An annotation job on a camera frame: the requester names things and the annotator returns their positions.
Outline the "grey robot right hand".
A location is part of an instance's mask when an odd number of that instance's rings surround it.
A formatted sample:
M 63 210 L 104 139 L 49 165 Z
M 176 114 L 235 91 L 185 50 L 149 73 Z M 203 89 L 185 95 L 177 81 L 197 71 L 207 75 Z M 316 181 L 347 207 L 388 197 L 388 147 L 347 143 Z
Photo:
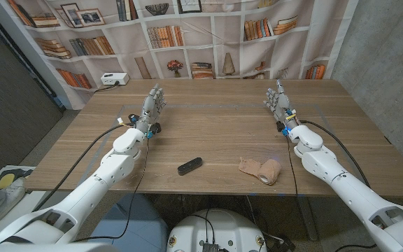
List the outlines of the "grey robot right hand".
M 264 104 L 273 113 L 278 128 L 290 131 L 299 125 L 296 119 L 296 110 L 293 108 L 280 79 L 276 81 L 276 89 L 268 88 L 267 99 Z

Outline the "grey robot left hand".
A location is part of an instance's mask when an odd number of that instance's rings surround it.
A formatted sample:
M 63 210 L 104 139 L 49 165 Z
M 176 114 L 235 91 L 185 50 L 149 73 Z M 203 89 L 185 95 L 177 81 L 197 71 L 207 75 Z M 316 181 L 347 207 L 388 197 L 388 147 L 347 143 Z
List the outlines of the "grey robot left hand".
M 154 125 L 165 106 L 164 91 L 156 84 L 143 101 L 143 108 L 136 122 L 136 128 L 146 133 Z

